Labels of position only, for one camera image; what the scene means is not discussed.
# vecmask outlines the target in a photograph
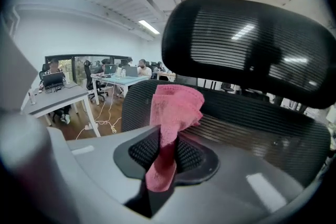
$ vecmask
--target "white desk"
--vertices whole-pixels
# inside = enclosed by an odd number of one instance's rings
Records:
[[[114,84],[114,85],[118,85],[120,87],[123,87],[124,89],[124,96],[126,97],[126,94],[128,92],[128,87],[131,85],[134,85],[140,81],[143,80],[148,80],[149,77],[147,76],[142,76],[142,77],[117,77],[116,75],[111,75],[110,78],[103,78],[100,77],[96,74],[92,74],[91,75],[92,78],[92,84],[93,84],[93,92],[94,92],[94,98],[96,100],[96,104],[99,105],[99,99],[98,99],[98,95],[97,95],[97,86],[96,86],[96,81],[100,81],[102,83],[107,83],[108,84]]]
[[[97,137],[100,137],[100,133],[98,131],[97,126],[95,125],[95,119],[93,118],[91,109],[90,109],[90,103],[88,99],[88,92],[83,89],[81,86],[77,85],[76,83],[72,82],[70,84],[66,84],[64,88],[61,90],[54,92],[54,90],[51,93],[46,93],[43,91],[42,93],[38,93],[38,89],[34,91],[37,95],[35,95],[36,98],[36,104],[30,104],[30,101],[28,101],[23,108],[22,112],[25,114],[33,115],[36,118],[39,118],[41,116],[44,116],[52,111],[55,111],[57,109],[61,109],[65,107],[66,105],[73,104],[75,107],[76,113],[78,113],[75,103],[79,101],[83,101],[87,115],[89,117],[89,121],[91,123],[91,126],[93,127],[94,134]],[[50,120],[48,117],[46,117],[47,122],[49,125],[51,125]]]
[[[158,76],[156,77],[156,79],[159,79],[160,76],[165,76],[169,79],[170,82],[174,82],[176,78],[175,73],[158,72],[157,75]]]

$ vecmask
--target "ceiling light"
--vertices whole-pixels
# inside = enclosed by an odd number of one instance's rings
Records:
[[[315,81],[309,81],[310,85],[317,86],[317,83]]]
[[[251,31],[254,28],[252,25],[245,26],[239,33],[235,34],[231,39],[237,40],[242,35],[246,34],[247,32]]]
[[[286,62],[308,62],[307,58],[284,58]]]
[[[139,23],[142,24],[144,27],[148,28],[154,34],[159,34],[159,32],[153,26],[151,26],[149,23],[147,23],[145,20],[141,20],[141,21],[139,21]]]

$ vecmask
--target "power strip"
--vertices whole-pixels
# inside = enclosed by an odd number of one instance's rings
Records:
[[[85,125],[85,130],[92,130],[92,125],[91,125],[91,123],[89,123],[89,125]]]

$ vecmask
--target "pink towel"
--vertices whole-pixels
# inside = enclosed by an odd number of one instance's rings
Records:
[[[177,132],[198,125],[204,103],[197,90],[182,85],[158,85],[151,106],[151,125],[161,125],[160,152],[146,173],[147,189],[162,192],[169,189],[175,172],[174,159]]]

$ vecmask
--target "laptop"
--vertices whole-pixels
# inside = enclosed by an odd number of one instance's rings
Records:
[[[104,75],[111,75],[117,71],[117,65],[104,65]]]
[[[63,84],[63,72],[52,73],[48,75],[43,75],[43,86],[44,88],[52,88],[57,86],[62,86]]]
[[[123,68],[126,70],[126,76],[128,76],[128,77],[137,77],[138,76],[138,68],[137,67],[124,66]]]

